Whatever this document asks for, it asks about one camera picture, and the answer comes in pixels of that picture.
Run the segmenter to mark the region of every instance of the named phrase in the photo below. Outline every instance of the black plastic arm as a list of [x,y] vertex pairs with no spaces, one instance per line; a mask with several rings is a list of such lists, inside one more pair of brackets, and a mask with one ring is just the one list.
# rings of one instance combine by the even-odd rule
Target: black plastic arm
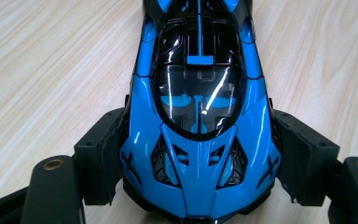
[[112,202],[121,179],[118,132],[124,108],[104,114],[76,143],[74,160],[85,205]]
[[282,140],[283,188],[303,206],[331,199],[330,223],[358,223],[358,158],[337,161],[339,146],[290,114],[274,110]]
[[27,190],[20,189],[0,199],[0,223],[20,223]]
[[33,170],[21,223],[85,223],[76,168],[71,157],[56,156]]

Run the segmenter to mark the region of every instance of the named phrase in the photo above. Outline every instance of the wooden table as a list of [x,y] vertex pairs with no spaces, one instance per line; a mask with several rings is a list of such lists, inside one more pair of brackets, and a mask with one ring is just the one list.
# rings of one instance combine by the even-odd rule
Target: wooden table
[[[0,198],[33,167],[122,107],[140,40],[141,1],[0,1]],[[358,1],[258,0],[257,46],[275,108],[358,156]],[[327,223],[324,206],[291,204],[278,182],[250,216],[227,223]],[[117,185],[88,223],[169,223]]]

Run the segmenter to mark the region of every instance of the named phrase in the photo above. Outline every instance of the black vent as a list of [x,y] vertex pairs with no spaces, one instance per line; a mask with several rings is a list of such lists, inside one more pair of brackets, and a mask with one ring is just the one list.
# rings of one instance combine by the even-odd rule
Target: black vent
[[161,136],[151,156],[153,175],[158,182],[177,187],[179,185],[179,182],[173,184],[173,182],[168,178],[167,173],[165,171],[165,159],[166,154],[168,153],[169,152],[167,144],[165,143],[164,137]]
[[123,113],[122,122],[118,137],[118,149],[121,149],[130,136],[130,110],[127,107]]
[[246,157],[240,142],[234,139],[231,149],[229,151],[228,160],[232,159],[232,173],[226,184],[221,188],[228,188],[239,185],[245,178],[246,165],[248,158]]

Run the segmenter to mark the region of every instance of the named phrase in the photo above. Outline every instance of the toy car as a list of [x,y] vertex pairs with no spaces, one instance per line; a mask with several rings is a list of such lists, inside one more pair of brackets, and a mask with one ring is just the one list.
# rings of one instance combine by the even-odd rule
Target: toy car
[[186,222],[249,213],[282,160],[252,1],[234,2],[144,1],[120,164],[134,201]]
[[0,223],[84,223],[116,184],[174,223],[222,223],[264,202],[275,177],[292,201],[358,223],[358,158],[272,108],[251,0],[144,0],[125,108],[106,113],[75,155],[39,162],[0,199]]

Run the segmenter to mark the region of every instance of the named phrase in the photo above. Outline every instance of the wood grain surface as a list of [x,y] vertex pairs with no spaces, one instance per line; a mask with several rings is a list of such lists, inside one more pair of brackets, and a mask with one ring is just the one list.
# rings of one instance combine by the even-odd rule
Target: wood grain surface
[[[33,167],[73,145],[122,107],[140,41],[141,0],[0,1],[0,198]],[[277,109],[358,156],[358,1],[254,0],[256,44]],[[117,185],[88,223],[170,223]],[[276,183],[249,216],[227,223],[328,223],[321,207],[291,204]]]

